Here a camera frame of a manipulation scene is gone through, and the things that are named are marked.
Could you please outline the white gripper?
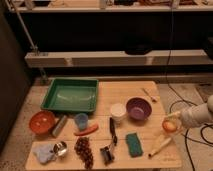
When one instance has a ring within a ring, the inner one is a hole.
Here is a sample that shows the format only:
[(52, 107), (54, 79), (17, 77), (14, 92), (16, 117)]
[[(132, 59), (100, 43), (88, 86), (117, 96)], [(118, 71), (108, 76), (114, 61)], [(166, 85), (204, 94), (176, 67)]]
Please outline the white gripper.
[[(210, 122), (210, 111), (207, 104), (201, 104), (185, 108), (181, 112), (176, 111), (170, 113), (166, 115), (164, 119), (170, 120), (172, 118), (180, 118), (185, 128), (195, 128)], [(166, 132), (169, 134), (178, 134), (182, 131), (182, 125), (178, 122), (168, 121), (166, 124)]]

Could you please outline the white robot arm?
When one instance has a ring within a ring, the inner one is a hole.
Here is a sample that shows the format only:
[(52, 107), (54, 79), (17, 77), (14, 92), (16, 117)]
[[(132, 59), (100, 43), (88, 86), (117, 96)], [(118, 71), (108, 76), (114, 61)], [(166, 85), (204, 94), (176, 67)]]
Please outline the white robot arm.
[(213, 95), (206, 103), (168, 114), (162, 122), (162, 127), (167, 133), (175, 133), (183, 129), (197, 128), (205, 123), (213, 123)]

